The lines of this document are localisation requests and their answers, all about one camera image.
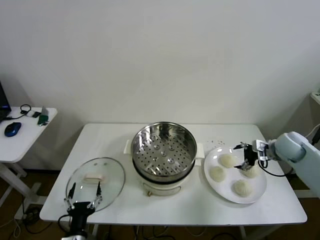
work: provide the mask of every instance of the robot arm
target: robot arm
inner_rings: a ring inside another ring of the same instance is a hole
[[[256,160],[285,161],[320,198],[320,151],[304,136],[292,131],[269,142],[255,140],[252,145],[242,142],[234,149],[240,148],[244,149],[244,163],[236,168],[246,171],[255,165]]]
[[[73,184],[67,198],[64,199],[64,202],[67,205],[68,215],[72,217],[72,221],[70,231],[66,232],[65,237],[61,240],[86,240],[88,237],[88,234],[85,231],[87,218],[96,211],[96,208],[103,200],[100,182],[98,182],[96,196],[93,201],[75,201],[73,203],[75,189],[76,183]]]

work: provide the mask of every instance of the small white desk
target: small white desk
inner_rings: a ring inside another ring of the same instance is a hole
[[[33,107],[32,110],[41,112],[42,108]],[[51,122],[56,116],[57,110],[55,108],[47,108],[47,110],[49,118],[48,120]],[[16,118],[20,115],[20,107],[12,107],[8,116]],[[7,198],[12,188],[15,188],[18,192],[25,196],[26,208],[28,208],[31,203],[43,204],[46,200],[45,197],[38,196],[36,194],[41,184],[37,182],[30,189],[19,179],[21,176],[25,177],[27,173],[20,166],[14,164],[24,157],[37,138],[47,128],[48,125],[38,126],[38,119],[38,117],[33,118],[23,116],[19,119],[4,120],[0,122],[0,177],[10,184],[10,187],[0,199],[0,206]],[[13,122],[20,122],[21,128],[15,136],[6,137],[4,134],[5,128]],[[5,164],[11,164],[11,167],[17,172],[17,175],[14,175]],[[18,213],[15,215],[15,218],[20,219],[22,216],[21,213],[22,211],[18,211]]]

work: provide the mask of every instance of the white table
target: white table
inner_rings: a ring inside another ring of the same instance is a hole
[[[32,110],[41,112],[42,108],[33,107]],[[47,110],[48,120],[52,121],[57,114],[57,110],[55,108],[47,108]],[[20,107],[12,107],[8,116],[16,118],[20,115]],[[37,138],[47,128],[48,125],[38,126],[38,119],[38,117],[33,118],[23,116],[19,119],[4,120],[0,122],[0,177],[10,184],[10,187],[5,191],[0,199],[0,206],[7,198],[12,188],[15,188],[25,196],[24,206],[26,208],[28,208],[30,204],[43,204],[46,200],[46,197],[38,196],[36,194],[41,183],[36,182],[30,189],[19,179],[21,176],[25,177],[27,173],[19,165],[15,164],[24,157]],[[21,128],[15,136],[7,137],[4,134],[5,128],[13,122],[20,122]],[[13,174],[6,164],[10,164],[10,166],[17,172],[17,175]],[[20,207],[15,218],[21,219],[21,217],[22,208]]]
[[[107,208],[88,218],[92,224],[128,225],[184,225],[184,226],[252,226],[298,224],[307,216],[293,189],[285,177],[267,175],[264,195],[253,204],[236,204],[219,196],[204,178],[202,167],[191,171],[188,185],[172,196],[148,197],[140,187],[131,157],[123,154],[126,141],[145,124],[91,123],[84,126],[67,158],[40,217],[45,221],[57,221],[66,214],[64,197],[71,174],[83,163],[97,157],[111,157],[120,161],[125,169],[126,182],[121,194]],[[236,146],[240,141],[264,140],[255,125],[184,125],[204,146],[205,154],[225,144]],[[268,170],[283,174],[279,164],[269,163]],[[267,227],[263,234],[257,231],[247,239],[259,239],[276,227]]]

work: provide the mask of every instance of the white plate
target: white plate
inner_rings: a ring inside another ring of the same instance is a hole
[[[213,149],[206,156],[203,168],[204,175],[211,185],[211,187],[222,197],[238,204],[251,204],[257,201],[266,191],[267,179],[265,173],[259,168],[259,175],[254,178],[249,178],[243,175],[239,169],[232,167],[226,168],[219,163],[219,157],[223,154],[231,154],[236,159],[237,165],[241,165],[244,162],[244,150],[233,150],[231,147],[218,147]],[[214,181],[209,174],[210,168],[219,166],[225,170],[226,177],[222,182]],[[253,192],[247,197],[241,197],[233,191],[233,184],[238,180],[247,180],[252,188]]]

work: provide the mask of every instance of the white wall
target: white wall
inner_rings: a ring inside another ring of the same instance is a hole
[[[308,94],[320,87],[319,8],[316,0],[0,0],[11,105],[59,111],[23,166],[61,168],[88,122],[254,123],[274,137],[294,121],[306,133]]]

